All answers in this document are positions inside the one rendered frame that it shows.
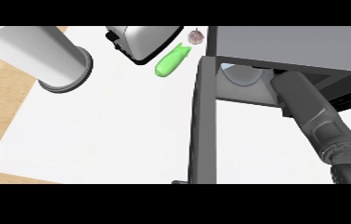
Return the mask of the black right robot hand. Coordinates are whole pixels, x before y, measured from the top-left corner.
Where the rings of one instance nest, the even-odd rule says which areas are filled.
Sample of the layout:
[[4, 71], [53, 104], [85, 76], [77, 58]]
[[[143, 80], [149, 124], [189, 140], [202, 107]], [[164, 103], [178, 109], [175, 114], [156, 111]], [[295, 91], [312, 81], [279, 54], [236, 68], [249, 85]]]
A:
[[336, 184], [351, 184], [351, 164], [335, 162], [330, 167], [330, 175]]

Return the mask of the dark grey microwave door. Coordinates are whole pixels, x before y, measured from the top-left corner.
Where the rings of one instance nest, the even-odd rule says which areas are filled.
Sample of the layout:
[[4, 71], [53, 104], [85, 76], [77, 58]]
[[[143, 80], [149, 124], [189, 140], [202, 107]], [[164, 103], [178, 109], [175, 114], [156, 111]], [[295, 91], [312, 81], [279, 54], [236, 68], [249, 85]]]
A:
[[193, 100], [189, 142], [187, 181], [172, 184], [217, 183], [217, 69], [215, 58], [199, 60]]

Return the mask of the glass microwave turntable plate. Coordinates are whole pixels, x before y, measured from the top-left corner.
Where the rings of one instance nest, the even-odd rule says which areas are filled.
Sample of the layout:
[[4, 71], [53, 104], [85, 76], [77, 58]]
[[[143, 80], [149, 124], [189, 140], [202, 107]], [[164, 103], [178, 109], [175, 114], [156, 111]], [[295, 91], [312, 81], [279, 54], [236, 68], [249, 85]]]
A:
[[237, 86], [251, 86], [261, 79], [264, 70], [251, 66], [223, 63], [221, 70], [227, 80]]

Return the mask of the dark grey microwave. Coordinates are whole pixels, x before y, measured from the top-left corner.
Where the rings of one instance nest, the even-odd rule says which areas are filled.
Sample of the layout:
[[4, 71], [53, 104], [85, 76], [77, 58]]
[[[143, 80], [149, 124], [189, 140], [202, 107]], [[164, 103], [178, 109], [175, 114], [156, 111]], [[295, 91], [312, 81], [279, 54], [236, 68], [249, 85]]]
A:
[[[351, 110], [351, 26], [211, 26], [205, 54], [217, 62], [217, 99], [283, 109], [270, 80], [301, 72], [336, 111]], [[262, 69], [258, 82], [234, 85], [223, 63]]]

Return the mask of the green cucumber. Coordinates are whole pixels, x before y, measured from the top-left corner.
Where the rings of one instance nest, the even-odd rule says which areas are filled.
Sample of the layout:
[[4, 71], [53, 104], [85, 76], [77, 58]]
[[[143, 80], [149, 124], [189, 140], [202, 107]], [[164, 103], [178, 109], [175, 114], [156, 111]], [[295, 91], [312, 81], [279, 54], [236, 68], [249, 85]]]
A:
[[155, 74], [159, 77], [169, 76], [169, 74], [174, 72], [178, 65], [181, 64], [184, 58], [187, 57], [190, 50], [190, 46], [183, 46], [183, 44], [178, 44], [166, 53], [155, 67]]

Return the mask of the purple garlic bulb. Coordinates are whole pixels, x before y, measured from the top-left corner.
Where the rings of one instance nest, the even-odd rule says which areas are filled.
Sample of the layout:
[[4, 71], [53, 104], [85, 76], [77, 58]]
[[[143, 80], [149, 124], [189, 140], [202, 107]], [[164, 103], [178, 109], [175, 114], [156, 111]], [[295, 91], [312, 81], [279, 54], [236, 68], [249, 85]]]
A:
[[194, 29], [187, 35], [187, 42], [192, 45], [197, 45], [202, 43], [203, 40], [205, 40], [205, 36], [202, 32], [197, 29]]

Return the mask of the silver toaster with black trim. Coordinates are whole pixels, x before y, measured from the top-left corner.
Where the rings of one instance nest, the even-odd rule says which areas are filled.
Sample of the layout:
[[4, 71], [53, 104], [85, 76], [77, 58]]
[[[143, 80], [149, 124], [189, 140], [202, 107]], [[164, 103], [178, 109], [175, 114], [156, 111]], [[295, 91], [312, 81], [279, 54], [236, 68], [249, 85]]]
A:
[[144, 65], [162, 52], [183, 26], [107, 26], [106, 38], [128, 59]]

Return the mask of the white cylinder with dark rim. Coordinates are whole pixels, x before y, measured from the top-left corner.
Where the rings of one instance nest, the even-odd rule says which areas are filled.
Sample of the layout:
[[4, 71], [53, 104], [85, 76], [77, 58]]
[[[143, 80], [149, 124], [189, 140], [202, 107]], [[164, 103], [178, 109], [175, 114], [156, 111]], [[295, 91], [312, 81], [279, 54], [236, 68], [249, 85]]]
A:
[[29, 74], [51, 93], [72, 91], [93, 69], [91, 55], [56, 26], [0, 27], [0, 59]]

